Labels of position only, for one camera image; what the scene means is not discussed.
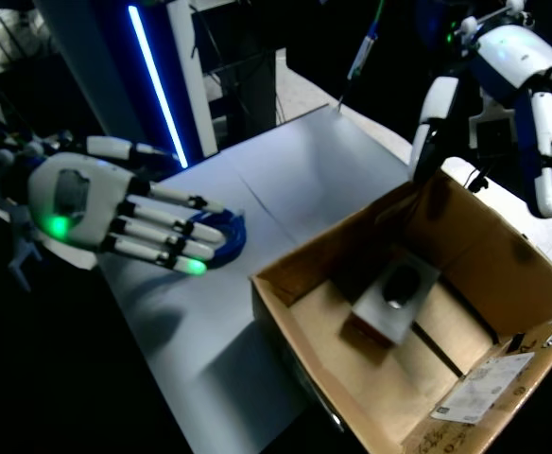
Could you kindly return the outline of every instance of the blue led light strip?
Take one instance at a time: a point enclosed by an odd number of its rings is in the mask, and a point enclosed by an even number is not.
[[[131,18],[131,23],[133,24],[133,28],[135,29],[135,34],[137,35],[137,41],[142,49],[142,54],[144,54],[146,68],[150,74],[150,78],[152,79],[152,85],[154,85],[154,92],[156,92],[156,97],[159,99],[159,104],[161,104],[164,122],[169,129],[169,134],[171,135],[171,140],[173,141],[173,145],[175,146],[175,151],[177,151],[178,153],[181,167],[187,168],[188,160],[185,158],[185,154],[183,153],[183,147],[181,146],[180,137],[178,136],[178,131],[175,129],[175,123],[173,122],[173,115],[171,115],[169,104],[166,102],[166,96],[164,95],[161,78],[159,78],[159,73],[156,70],[156,65],[154,64],[154,59],[152,58],[152,52],[150,51],[150,46],[147,43],[144,26],[142,25],[142,19],[140,18],[140,13],[136,7],[129,7],[129,17]]]

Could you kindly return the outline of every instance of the gray table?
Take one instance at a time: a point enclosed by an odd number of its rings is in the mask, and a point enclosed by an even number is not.
[[[99,259],[195,452],[258,452],[306,405],[253,323],[248,276],[405,181],[401,161],[324,107],[165,182],[244,210],[234,262],[192,278]]]

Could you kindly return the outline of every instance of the open cardboard box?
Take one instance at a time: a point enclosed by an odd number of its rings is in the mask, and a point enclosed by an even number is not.
[[[442,275],[415,329],[386,348],[346,321],[391,244]],[[443,173],[390,192],[252,283],[255,318],[285,363],[369,452],[482,452],[552,367],[552,264]],[[482,361],[525,352],[535,356],[479,423],[429,416]]]

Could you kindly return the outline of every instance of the green led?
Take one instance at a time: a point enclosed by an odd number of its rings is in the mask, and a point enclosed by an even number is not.
[[[188,262],[188,269],[186,271],[189,274],[194,274],[195,276],[201,276],[207,271],[207,266],[198,260],[190,260]]]
[[[47,222],[47,232],[55,239],[64,239],[68,234],[70,219],[64,217],[51,218]]]

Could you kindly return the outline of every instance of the blue cable coil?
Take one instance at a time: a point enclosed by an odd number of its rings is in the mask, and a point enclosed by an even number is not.
[[[226,237],[226,243],[216,249],[213,259],[207,262],[209,270],[223,267],[242,253],[247,242],[244,214],[235,215],[232,211],[225,210],[220,214],[198,213],[188,220],[213,227]]]

